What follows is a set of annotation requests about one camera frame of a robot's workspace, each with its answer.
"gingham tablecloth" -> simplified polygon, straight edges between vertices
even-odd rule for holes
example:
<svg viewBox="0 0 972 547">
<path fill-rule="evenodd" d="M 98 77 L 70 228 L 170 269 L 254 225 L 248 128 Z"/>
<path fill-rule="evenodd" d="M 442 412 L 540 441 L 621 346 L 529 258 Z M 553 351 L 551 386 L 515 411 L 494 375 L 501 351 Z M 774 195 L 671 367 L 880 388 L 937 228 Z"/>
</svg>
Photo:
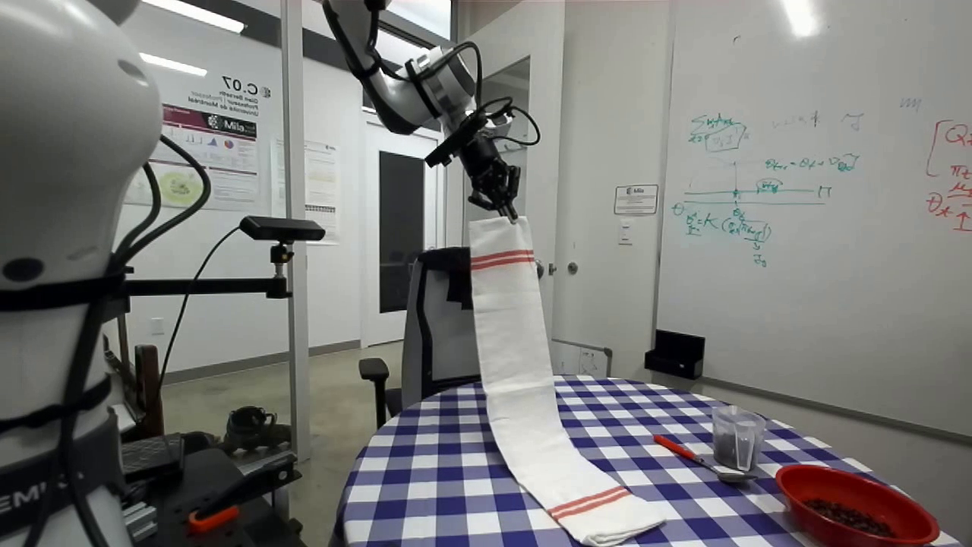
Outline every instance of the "gingham tablecloth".
<svg viewBox="0 0 972 547">
<path fill-rule="evenodd" d="M 770 473 L 787 462 L 866 472 L 866 465 L 834 455 L 826 442 L 770 422 L 759 465 L 765 477 L 747 488 L 732 488 L 708 467 L 679 462 L 649 442 L 652 435 L 671 435 L 695 452 L 708 452 L 711 398 L 593 375 L 561 375 L 556 395 L 561 424 L 577 449 L 666 512 L 666 524 L 638 535 L 631 543 L 806 543 L 787 523 Z M 344 492 L 344 532 L 349 543 L 570 543 L 504 467 L 490 435 L 481 386 L 441 393 L 403 411 L 368 441 Z"/>
</svg>

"white towel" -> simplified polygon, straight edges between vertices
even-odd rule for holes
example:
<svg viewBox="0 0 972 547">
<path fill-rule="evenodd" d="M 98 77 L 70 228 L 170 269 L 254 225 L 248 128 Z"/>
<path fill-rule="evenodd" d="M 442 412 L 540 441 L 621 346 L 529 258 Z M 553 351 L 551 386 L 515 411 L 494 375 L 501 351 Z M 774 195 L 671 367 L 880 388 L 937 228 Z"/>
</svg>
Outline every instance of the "white towel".
<svg viewBox="0 0 972 547">
<path fill-rule="evenodd" d="M 472 221 L 475 325 L 487 412 L 511 473 L 580 543 L 623 543 L 660 510 L 585 462 L 560 422 L 529 225 Z"/>
</svg>

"ceiling light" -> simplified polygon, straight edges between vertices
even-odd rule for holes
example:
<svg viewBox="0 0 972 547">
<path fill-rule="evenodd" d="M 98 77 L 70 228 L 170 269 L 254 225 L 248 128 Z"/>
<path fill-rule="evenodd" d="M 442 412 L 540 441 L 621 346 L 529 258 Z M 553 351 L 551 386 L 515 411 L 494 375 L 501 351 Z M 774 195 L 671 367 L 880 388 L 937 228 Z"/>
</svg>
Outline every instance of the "ceiling light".
<svg viewBox="0 0 972 547">
<path fill-rule="evenodd" d="M 193 17 L 199 23 L 211 23 L 211 27 L 232 29 L 232 33 L 244 33 L 244 27 L 247 27 L 238 17 L 227 17 L 227 14 L 182 4 L 182 0 L 146 0 L 146 4 L 151 4 L 158 8 L 168 8 L 168 13 L 180 13 L 180 14 Z"/>
<path fill-rule="evenodd" d="M 821 8 L 818 0 L 780 0 L 789 17 L 789 33 L 795 38 L 809 38 L 821 33 Z"/>
<path fill-rule="evenodd" d="M 196 80 L 206 80 L 206 73 L 210 73 L 210 69 L 204 69 L 204 65 L 180 62 L 180 59 L 170 59 L 170 58 L 146 53 L 146 52 L 139 52 L 139 58 L 144 58 L 146 62 L 156 62 L 156 65 L 165 65 L 165 69 L 174 69 L 174 73 L 188 73 L 188 77 L 196 77 Z"/>
</svg>

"clear plastic cup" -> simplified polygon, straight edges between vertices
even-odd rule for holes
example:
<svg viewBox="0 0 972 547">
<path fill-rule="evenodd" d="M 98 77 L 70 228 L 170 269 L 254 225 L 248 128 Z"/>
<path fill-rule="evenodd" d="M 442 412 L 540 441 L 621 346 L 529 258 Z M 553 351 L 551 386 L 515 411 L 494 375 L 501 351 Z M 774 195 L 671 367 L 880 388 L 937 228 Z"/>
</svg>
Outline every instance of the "clear plastic cup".
<svg viewBox="0 0 972 547">
<path fill-rule="evenodd" d="M 711 406 L 711 455 L 713 465 L 742 473 L 755 472 L 765 441 L 765 419 L 732 405 Z"/>
</svg>

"sign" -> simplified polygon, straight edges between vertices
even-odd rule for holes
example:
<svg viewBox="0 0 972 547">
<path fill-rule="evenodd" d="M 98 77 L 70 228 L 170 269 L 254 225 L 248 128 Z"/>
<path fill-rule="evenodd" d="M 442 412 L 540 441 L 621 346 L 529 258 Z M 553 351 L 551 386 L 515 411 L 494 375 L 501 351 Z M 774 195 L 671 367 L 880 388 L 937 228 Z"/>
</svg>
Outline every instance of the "sign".
<svg viewBox="0 0 972 547">
<path fill-rule="evenodd" d="M 262 179 L 269 170 L 269 159 L 254 118 L 165 104 L 161 120 L 161 134 L 177 140 L 193 160 L 206 166 L 211 179 L 210 206 L 253 209 L 254 203 L 263 203 Z M 158 147 L 151 165 L 158 170 L 165 206 L 186 209 L 196 199 L 196 172 L 188 170 L 177 151 Z"/>
<path fill-rule="evenodd" d="M 337 147 L 308 140 L 305 147 L 305 203 L 318 209 L 318 225 L 328 240 L 340 237 L 340 179 L 337 179 Z"/>
<path fill-rule="evenodd" d="M 660 184 L 618 184 L 612 214 L 652 214 L 660 206 Z"/>
</svg>

